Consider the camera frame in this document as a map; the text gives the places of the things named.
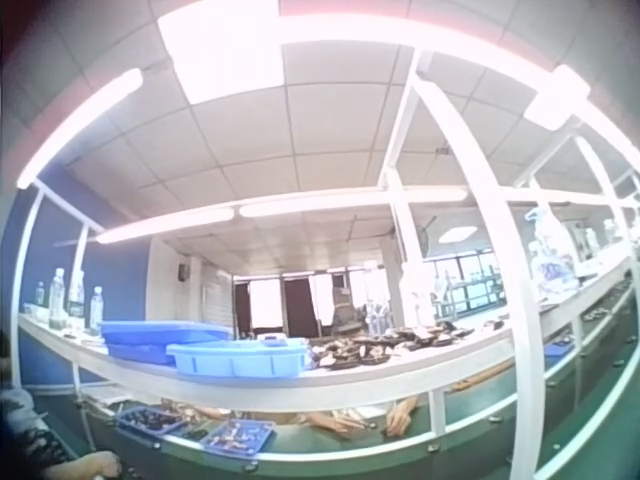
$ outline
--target stacked trays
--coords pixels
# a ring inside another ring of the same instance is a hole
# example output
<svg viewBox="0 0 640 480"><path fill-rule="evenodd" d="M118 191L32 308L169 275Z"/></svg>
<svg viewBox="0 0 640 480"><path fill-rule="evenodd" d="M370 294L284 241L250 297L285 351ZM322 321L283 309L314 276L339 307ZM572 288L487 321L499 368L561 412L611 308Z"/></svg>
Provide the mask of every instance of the stacked trays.
<svg viewBox="0 0 640 480"><path fill-rule="evenodd" d="M256 455L273 433L273 422L229 420L200 441L208 452L237 458Z"/></svg>
<svg viewBox="0 0 640 480"><path fill-rule="evenodd" d="M100 325L109 355L132 362L175 365L167 345L228 340L226 327L193 322L103 322Z"/></svg>
<svg viewBox="0 0 640 480"><path fill-rule="evenodd" d="M308 365L305 339L238 340L169 345L178 371L187 375L236 378L295 378Z"/></svg>
<svg viewBox="0 0 640 480"><path fill-rule="evenodd" d="M134 407L116 415L116 422L154 437L166 435L187 422L178 415L149 407Z"/></svg>

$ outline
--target white shelf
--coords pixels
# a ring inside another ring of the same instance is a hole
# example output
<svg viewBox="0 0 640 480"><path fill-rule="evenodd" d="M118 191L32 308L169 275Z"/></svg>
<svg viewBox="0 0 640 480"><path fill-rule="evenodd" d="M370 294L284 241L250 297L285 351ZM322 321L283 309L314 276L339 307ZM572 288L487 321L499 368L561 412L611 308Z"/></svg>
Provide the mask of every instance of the white shelf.
<svg viewBox="0 0 640 480"><path fill-rule="evenodd" d="M610 262L603 273L558 308L541 316L545 338L586 311L617 282L631 265L626 258ZM109 357L104 348L64 338L25 315L20 328L80 367L118 382L132 391L202 406L261 412L337 410L373 405L447 387L513 357L509 324L502 330L476 334L444 348L430 348L377 367L340 372L314 370L287 380L241 381L187 378L175 370Z"/></svg>

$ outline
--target speaker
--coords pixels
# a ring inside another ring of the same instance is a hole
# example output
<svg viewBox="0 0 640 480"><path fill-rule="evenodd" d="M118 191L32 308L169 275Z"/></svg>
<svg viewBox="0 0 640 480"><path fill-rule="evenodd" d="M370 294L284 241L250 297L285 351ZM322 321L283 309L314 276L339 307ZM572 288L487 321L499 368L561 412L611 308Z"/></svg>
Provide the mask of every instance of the speaker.
<svg viewBox="0 0 640 480"><path fill-rule="evenodd" d="M191 274L191 268L186 263L181 263L178 265L178 280L181 282L186 282L189 280L189 275Z"/></svg>

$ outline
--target blue wall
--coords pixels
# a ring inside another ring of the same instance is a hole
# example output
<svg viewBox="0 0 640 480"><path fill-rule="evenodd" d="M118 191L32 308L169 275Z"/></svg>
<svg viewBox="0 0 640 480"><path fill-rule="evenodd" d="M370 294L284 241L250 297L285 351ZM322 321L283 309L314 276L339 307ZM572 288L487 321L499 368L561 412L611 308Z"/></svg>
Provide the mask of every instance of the blue wall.
<svg viewBox="0 0 640 480"><path fill-rule="evenodd" d="M104 227L126 223L126 220L84 185L58 166L49 167L41 179L78 210ZM9 332L11 290L15 260L20 238L36 196L31 188L18 192L7 221L0 254L2 255L2 329ZM75 242L81 223L50 200L43 200L31 236L20 293L20 305L33 303L39 281L47 289L57 267L65 269L69 284ZM103 287L105 320L144 320L146 317L147 269L149 240L123 242L116 245L87 244L83 270L87 304L97 285ZM62 357L44 348L30 336L20 334L22 382L25 385L56 385L72 383L71 366ZM82 372L85 381L98 377Z"/></svg>

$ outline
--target ceiling light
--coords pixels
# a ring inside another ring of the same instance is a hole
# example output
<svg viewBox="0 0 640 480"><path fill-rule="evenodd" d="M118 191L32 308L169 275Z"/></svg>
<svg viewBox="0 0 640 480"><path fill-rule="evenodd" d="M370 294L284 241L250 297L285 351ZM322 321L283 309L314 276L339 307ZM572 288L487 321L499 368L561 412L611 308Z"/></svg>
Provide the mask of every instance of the ceiling light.
<svg viewBox="0 0 640 480"><path fill-rule="evenodd" d="M158 20L187 100L284 85L276 0L204 0Z"/></svg>
<svg viewBox="0 0 640 480"><path fill-rule="evenodd" d="M414 187L405 190L409 203L458 202L468 196L461 187ZM261 201L240 207L240 215L247 218L283 215L287 213L315 212L341 208L388 205L386 191L354 191L337 193L335 190L308 192L285 200Z"/></svg>
<svg viewBox="0 0 640 480"><path fill-rule="evenodd" d="M478 227L455 227L446 232L438 240L440 243L456 243L466 240L478 231Z"/></svg>
<svg viewBox="0 0 640 480"><path fill-rule="evenodd" d="M186 210L184 212L141 220L108 230L98 235L97 240L100 243L121 242L123 240L180 230L182 228L226 222L234 216L235 213L232 208Z"/></svg>
<svg viewBox="0 0 640 480"><path fill-rule="evenodd" d="M25 189L42 169L83 128L93 122L116 103L142 86L142 72L135 68L112 80L85 100L44 141L31 157L18 178L18 188Z"/></svg>
<svg viewBox="0 0 640 480"><path fill-rule="evenodd" d="M524 118L556 131L585 103L590 92L587 82L566 65L560 65L538 90Z"/></svg>
<svg viewBox="0 0 640 480"><path fill-rule="evenodd" d="M283 273L282 277L283 278L310 277L314 273L316 273L316 272L313 271L313 270L308 271L308 272L291 272L291 273Z"/></svg>

